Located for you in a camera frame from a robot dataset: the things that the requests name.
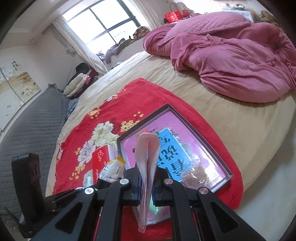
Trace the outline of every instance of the beige bed sheet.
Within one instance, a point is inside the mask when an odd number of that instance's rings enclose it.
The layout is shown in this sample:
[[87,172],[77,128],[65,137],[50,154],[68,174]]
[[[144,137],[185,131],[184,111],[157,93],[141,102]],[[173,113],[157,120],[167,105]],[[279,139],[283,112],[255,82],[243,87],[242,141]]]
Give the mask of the beige bed sheet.
[[202,115],[235,160],[242,173],[244,190],[256,180],[281,146],[295,111],[295,102],[289,93],[267,104],[237,101],[204,86],[196,71],[177,72],[168,58],[138,53],[103,76],[79,98],[57,141],[48,175],[47,196],[52,194],[55,183],[59,143],[65,141],[87,112],[140,77],[173,92]]

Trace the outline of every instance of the pink comforter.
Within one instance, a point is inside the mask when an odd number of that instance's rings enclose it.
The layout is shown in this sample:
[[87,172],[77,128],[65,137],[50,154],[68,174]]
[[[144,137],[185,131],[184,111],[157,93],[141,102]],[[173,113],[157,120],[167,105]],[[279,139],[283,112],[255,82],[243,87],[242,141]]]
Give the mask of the pink comforter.
[[223,95],[271,102],[296,90],[296,49],[276,26],[252,23],[232,12],[215,12],[150,32],[143,48],[170,57],[178,71],[193,68]]

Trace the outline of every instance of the open box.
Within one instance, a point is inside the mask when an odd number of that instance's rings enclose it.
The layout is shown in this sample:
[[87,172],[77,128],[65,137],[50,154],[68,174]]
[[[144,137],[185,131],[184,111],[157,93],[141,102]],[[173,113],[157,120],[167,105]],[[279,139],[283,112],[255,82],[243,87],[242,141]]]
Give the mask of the open box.
[[188,168],[188,161],[196,159],[209,178],[205,186],[212,192],[217,191],[232,177],[232,172],[206,139],[169,104],[159,108],[118,138],[118,152],[126,161],[126,169],[135,166],[134,149],[137,137],[144,130],[159,134],[161,149],[157,165],[166,168],[171,178],[183,182],[180,176]]
[[[135,166],[137,138],[143,132],[158,134],[161,148],[157,165],[165,168],[170,178],[184,186],[192,189],[204,186],[215,192],[232,177],[232,172],[206,139],[169,104],[147,116],[117,139],[118,152],[126,162],[126,169]],[[201,170],[203,175],[194,174],[196,169]],[[139,209],[134,207],[133,210],[139,220]],[[147,225],[168,218],[169,207],[155,207],[151,199]]]

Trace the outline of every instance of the painting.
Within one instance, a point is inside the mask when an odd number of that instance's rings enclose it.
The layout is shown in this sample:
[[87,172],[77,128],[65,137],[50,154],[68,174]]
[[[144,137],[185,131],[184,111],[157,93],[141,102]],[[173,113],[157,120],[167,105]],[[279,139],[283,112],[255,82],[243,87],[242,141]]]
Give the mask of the painting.
[[17,60],[0,64],[0,132],[18,110],[40,90]]

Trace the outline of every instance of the metal bolt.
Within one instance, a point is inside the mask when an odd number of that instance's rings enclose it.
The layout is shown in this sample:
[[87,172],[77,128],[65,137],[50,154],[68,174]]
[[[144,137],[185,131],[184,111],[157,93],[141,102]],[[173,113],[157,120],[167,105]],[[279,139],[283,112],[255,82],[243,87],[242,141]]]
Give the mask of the metal bolt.
[[94,192],[94,189],[93,188],[87,188],[84,190],[85,194],[92,194]]
[[200,188],[200,189],[199,189],[199,192],[200,192],[201,194],[208,194],[209,190],[208,190],[207,188]]
[[170,179],[170,178],[167,178],[167,179],[165,179],[164,180],[164,183],[166,184],[166,185],[170,185],[170,184],[172,184],[174,181],[172,180],[172,179]]
[[129,180],[124,178],[124,179],[121,179],[119,182],[120,182],[120,184],[125,185],[125,184],[129,183]]

